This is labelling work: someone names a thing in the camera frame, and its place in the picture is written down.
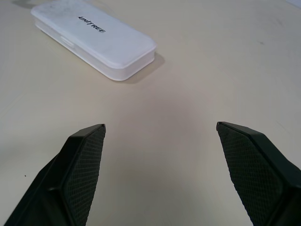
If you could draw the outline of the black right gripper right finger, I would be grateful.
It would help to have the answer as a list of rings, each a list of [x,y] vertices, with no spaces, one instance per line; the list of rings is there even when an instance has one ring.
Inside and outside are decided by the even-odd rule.
[[[301,169],[256,130],[228,122],[216,130],[253,226],[301,226]]]

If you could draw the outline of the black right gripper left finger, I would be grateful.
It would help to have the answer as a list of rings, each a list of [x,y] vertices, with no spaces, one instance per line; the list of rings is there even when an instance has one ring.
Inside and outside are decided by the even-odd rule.
[[[106,127],[68,137],[37,174],[4,226],[86,226],[99,177]]]

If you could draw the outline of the white Unitree pouch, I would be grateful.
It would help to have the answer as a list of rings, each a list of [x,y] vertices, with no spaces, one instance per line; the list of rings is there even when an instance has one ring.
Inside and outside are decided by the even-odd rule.
[[[152,38],[84,0],[34,6],[35,25],[113,81],[125,81],[155,59]]]

